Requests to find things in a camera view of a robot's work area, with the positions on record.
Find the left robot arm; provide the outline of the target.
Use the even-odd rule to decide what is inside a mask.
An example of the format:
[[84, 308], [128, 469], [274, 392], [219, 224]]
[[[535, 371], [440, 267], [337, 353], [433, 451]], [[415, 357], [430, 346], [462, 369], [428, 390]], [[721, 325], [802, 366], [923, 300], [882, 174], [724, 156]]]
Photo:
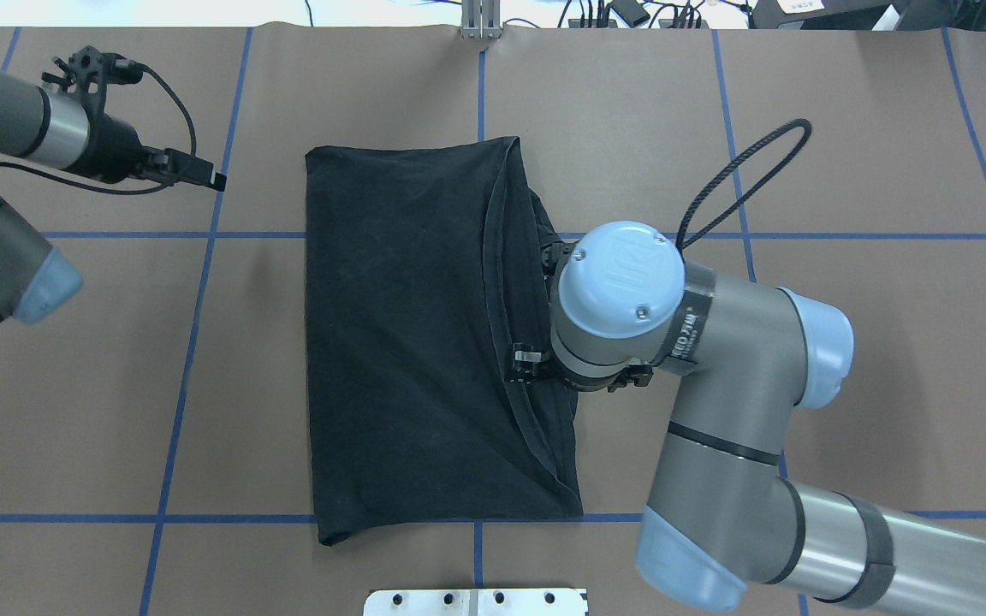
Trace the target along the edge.
[[[0, 69], [0, 169], [116, 196], [125, 180], [147, 181], [149, 193], [179, 183], [224, 190], [226, 175], [197, 156], [192, 122], [188, 151], [177, 151], [142, 144], [132, 125], [106, 113], [110, 86], [137, 85], [152, 67], [92, 46], [55, 65], [58, 74], [43, 73], [40, 85]], [[82, 283], [62, 251], [0, 195], [0, 323], [39, 323]]]

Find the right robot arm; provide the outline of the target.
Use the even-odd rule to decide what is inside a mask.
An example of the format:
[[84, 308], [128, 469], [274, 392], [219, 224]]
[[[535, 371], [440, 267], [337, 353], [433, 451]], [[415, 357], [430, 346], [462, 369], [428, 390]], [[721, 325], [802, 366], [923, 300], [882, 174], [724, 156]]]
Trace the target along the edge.
[[844, 312], [687, 260], [687, 240], [617, 221], [538, 250], [544, 346], [516, 344], [509, 381], [578, 391], [680, 378], [643, 506], [635, 568], [657, 592], [728, 613], [751, 584], [889, 615], [986, 615], [986, 538], [780, 471], [792, 413], [852, 369]]

